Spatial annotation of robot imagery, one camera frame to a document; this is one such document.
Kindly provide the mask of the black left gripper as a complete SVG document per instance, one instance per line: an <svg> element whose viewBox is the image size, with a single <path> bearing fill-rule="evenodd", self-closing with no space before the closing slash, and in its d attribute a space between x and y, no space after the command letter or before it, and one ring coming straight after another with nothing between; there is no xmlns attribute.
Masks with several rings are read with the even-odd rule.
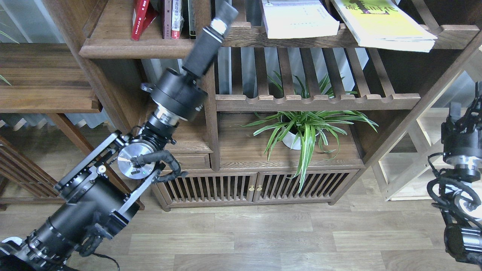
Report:
<svg viewBox="0 0 482 271"><path fill-rule="evenodd" d="M192 79L202 78L210 69L224 41L224 36L228 36L231 24L238 13L231 4L222 1L210 26L202 29L192 50L183 60L182 69Z"/></svg>

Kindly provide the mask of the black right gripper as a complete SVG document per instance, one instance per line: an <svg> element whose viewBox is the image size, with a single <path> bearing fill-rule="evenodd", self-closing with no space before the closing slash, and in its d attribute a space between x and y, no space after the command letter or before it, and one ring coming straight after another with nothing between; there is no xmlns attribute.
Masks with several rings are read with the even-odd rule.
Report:
<svg viewBox="0 0 482 271"><path fill-rule="evenodd" d="M475 84L475 98L461 115L461 103L451 102L446 121L441 125L444 147L479 147L481 132L481 81Z"/></svg>

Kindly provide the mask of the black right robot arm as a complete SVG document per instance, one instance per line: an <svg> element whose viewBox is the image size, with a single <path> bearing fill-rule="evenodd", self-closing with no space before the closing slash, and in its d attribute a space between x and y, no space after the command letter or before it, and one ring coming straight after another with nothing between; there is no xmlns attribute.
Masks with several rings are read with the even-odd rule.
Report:
<svg viewBox="0 0 482 271"><path fill-rule="evenodd" d="M446 252L458 262L481 266L481 190L471 184L480 180L481 173L481 82L476 82L475 98L461 115L458 102L450 104L446 121L441 124L440 153L452 168L437 170L427 184L446 224Z"/></svg>

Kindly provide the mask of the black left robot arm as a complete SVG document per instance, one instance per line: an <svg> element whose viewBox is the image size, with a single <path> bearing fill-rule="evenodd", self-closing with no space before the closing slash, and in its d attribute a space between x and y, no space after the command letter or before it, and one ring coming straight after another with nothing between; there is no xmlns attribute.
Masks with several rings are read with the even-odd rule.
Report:
<svg viewBox="0 0 482 271"><path fill-rule="evenodd" d="M185 177L166 144L179 120L192 121L208 97L196 84L212 66L238 11L223 1L183 60L183 72L168 68L156 84L141 84L157 108L137 135L111 133L55 184L65 203L25 239L1 242L2 271L70 271L73 252L95 255L104 239L113 239L138 212L137 200L152 184Z"/></svg>

